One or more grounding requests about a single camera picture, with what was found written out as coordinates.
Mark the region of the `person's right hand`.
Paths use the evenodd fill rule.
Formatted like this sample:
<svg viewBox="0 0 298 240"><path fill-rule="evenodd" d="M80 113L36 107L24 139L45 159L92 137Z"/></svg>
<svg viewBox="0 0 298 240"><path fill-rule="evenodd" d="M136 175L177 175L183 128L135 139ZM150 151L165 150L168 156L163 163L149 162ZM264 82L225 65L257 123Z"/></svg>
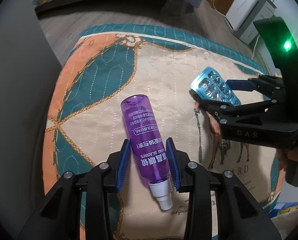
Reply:
<svg viewBox="0 0 298 240"><path fill-rule="evenodd" d="M298 162L298 147L292 150L276 149L276 156L279 161L278 170L287 170L287 163L289 160Z"/></svg>

